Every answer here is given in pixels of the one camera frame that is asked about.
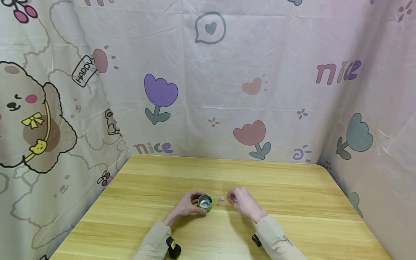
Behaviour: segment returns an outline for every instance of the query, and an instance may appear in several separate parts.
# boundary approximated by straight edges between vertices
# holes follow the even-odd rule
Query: wooden table
[[[135,155],[51,260],[131,260],[185,191],[201,189],[216,199],[241,186],[309,260],[391,259],[318,165]],[[173,237],[182,247],[179,260],[269,259],[251,240],[254,232],[250,220],[221,202],[206,217],[182,219]]]

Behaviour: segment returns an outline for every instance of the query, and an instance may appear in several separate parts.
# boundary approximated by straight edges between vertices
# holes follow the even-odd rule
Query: printed backdrop
[[[318,163],[414,259],[415,4],[2,0],[2,257],[48,259],[139,153]]]

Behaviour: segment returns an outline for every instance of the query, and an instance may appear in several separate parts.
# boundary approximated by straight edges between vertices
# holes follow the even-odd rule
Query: beige sleeve
[[[166,239],[172,235],[170,227],[156,222],[141,242],[132,260],[163,260],[168,251]]]
[[[286,237],[282,226],[272,216],[262,218],[256,225],[256,234],[272,260],[307,260]]]

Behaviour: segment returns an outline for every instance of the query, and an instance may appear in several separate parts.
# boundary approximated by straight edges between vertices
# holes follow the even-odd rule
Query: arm
[[[307,260],[286,237],[280,224],[267,215],[246,188],[231,189],[228,202],[241,214],[256,223],[256,234],[272,260]]]
[[[256,225],[259,237],[272,260],[307,260],[299,249],[286,237],[280,224],[272,216],[265,216]]]
[[[156,222],[141,242],[132,260],[161,260],[168,251],[166,239],[172,235],[171,228]]]
[[[162,260],[168,250],[166,239],[172,235],[171,226],[182,217],[191,213],[207,214],[203,208],[197,208],[193,204],[205,193],[202,191],[189,191],[166,215],[163,222],[156,222],[149,233],[141,242],[139,249],[132,260]]]

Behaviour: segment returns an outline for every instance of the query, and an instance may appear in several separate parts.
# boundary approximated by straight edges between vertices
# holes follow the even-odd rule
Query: pink blotch
[[[33,95],[33,94],[30,94],[30,95],[28,95],[28,96],[25,98],[25,100],[26,100],[26,102],[27,102],[27,103],[29,103],[29,104],[33,104],[33,103],[36,103],[36,101],[37,101],[37,96],[36,96],[36,95]]]
[[[92,56],[95,60],[95,67],[97,68],[99,73],[105,73],[108,68],[108,60],[107,55],[101,49],[95,49],[92,53]]]

